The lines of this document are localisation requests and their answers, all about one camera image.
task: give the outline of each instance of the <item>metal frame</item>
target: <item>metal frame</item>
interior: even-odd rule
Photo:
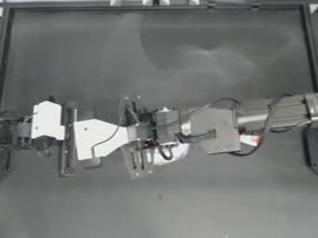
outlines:
[[[57,2],[57,3],[4,3],[3,27],[0,35],[0,108],[4,108],[4,90],[7,80],[7,67],[9,62],[9,40],[13,14],[16,11],[211,11],[212,13],[226,13],[234,11],[298,11],[303,28],[304,43],[308,55],[308,68],[311,76],[312,91],[318,91],[318,51],[311,26],[308,4],[254,4],[228,5],[216,3],[202,3],[199,6],[190,6],[187,0],[176,0],[174,6],[157,6],[157,0],[151,0],[152,6],[141,6],[141,1],[120,2],[121,7],[111,7],[109,1],[100,2]]]

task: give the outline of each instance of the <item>metal bracket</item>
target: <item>metal bracket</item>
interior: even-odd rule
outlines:
[[[316,94],[306,94],[304,99],[308,106],[308,114],[311,123],[318,123],[318,96]]]
[[[140,179],[152,174],[153,154],[151,149],[139,150],[140,141],[124,145],[120,150],[123,152],[125,165],[132,179]]]
[[[77,109],[73,105],[63,108],[64,141],[60,147],[59,173],[60,177],[75,175],[76,145],[73,123],[77,121]]]

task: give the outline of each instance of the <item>wire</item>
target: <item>wire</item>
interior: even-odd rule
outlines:
[[[180,118],[178,119],[176,121],[168,123],[168,124],[164,124],[164,125],[159,125],[159,126],[149,126],[149,129],[162,129],[162,128],[166,128],[168,126],[174,126],[179,123],[183,122],[183,120],[188,120],[191,117],[194,117],[198,113],[200,113],[204,109],[207,109],[210,106],[212,106],[214,104],[216,104],[218,102],[220,101],[224,101],[224,100],[230,100],[232,101],[234,103],[236,104],[240,104],[240,102],[236,100],[236,99],[232,99],[232,98],[219,98],[219,99],[215,99],[212,100],[211,102],[208,102],[207,104],[204,104],[199,109],[196,109],[194,112],[188,113],[184,118]]]
[[[132,109],[131,109],[129,107],[125,107],[125,110],[127,110],[128,113],[131,114],[131,116],[132,116],[132,118],[133,118],[133,121],[140,124],[140,121],[139,121],[139,119],[137,119],[137,115],[136,115],[136,113],[132,111]]]
[[[248,155],[251,155],[252,153],[255,153],[258,151],[258,149],[260,148],[263,141],[264,141],[264,137],[266,134],[268,133],[268,131],[271,130],[271,125],[272,125],[272,120],[274,120],[274,113],[275,113],[275,109],[278,107],[278,104],[280,102],[280,100],[287,97],[290,95],[282,95],[280,97],[278,97],[276,99],[274,99],[274,101],[271,102],[271,104],[268,105],[268,116],[266,118],[264,121],[264,128],[262,130],[260,133],[260,142],[258,143],[258,145],[247,152],[247,153],[242,153],[242,152],[230,152],[231,155],[236,156],[236,157],[246,157]]]
[[[167,161],[172,160],[174,153],[172,153],[172,149],[170,147],[168,147],[170,156],[166,155],[163,146],[159,146],[157,151],[159,151],[160,155],[163,156],[164,160],[167,160]]]
[[[294,130],[296,127],[303,126],[304,124],[308,124],[308,123],[310,123],[310,120],[306,120],[306,121],[298,123],[298,124],[294,125],[294,126],[288,126],[288,127],[284,128],[284,129],[278,129],[278,130],[276,130],[276,129],[271,129],[271,132],[272,132],[272,133],[276,133],[276,134],[284,133],[284,132],[288,132],[288,131]]]
[[[121,113],[120,113],[120,115],[119,115],[119,122],[117,122],[117,126],[116,126],[116,128],[115,128],[113,134],[112,134],[105,140],[103,140],[101,142],[97,142],[97,143],[91,147],[93,158],[96,158],[96,157],[95,157],[95,147],[96,147],[97,145],[101,145],[101,144],[107,143],[107,142],[115,137],[115,134],[116,134],[116,132],[117,132],[117,130],[119,130],[119,128],[120,128],[120,125],[121,125],[121,122],[123,122],[123,119],[124,119],[124,112],[125,112],[125,106],[123,106],[123,110],[121,110]]]

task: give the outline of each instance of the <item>robotic arm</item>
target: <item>robotic arm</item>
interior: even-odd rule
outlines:
[[[318,123],[318,94],[243,103],[224,98],[200,108],[166,107],[153,112],[136,105],[127,103],[124,126],[96,119],[75,123],[79,160],[104,157],[120,148],[133,179],[148,176],[155,165],[186,157],[191,144],[208,154],[247,156],[258,150],[268,132],[280,133],[299,126],[314,128]],[[242,152],[240,143],[254,148]]]
[[[318,94],[238,102],[216,99],[200,108],[164,107],[149,112],[137,101],[125,101],[119,125],[97,119],[79,121],[75,105],[44,101],[17,125],[17,144],[44,152],[60,148],[60,175],[75,174],[75,163],[97,160],[120,148],[133,179],[148,176],[156,165],[184,158],[191,144],[206,153],[247,156],[260,147],[268,132],[307,126],[308,165],[318,161]],[[251,145],[248,152],[240,144]]]

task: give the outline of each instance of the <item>table surface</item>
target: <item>table surface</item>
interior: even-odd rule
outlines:
[[[8,109],[28,114],[53,95],[113,123],[117,95],[156,107],[311,91],[296,12],[19,12],[7,78]],[[12,155],[1,238],[316,236],[318,177],[299,131],[270,135],[247,158],[194,148],[140,180],[120,152],[57,178],[55,155]]]

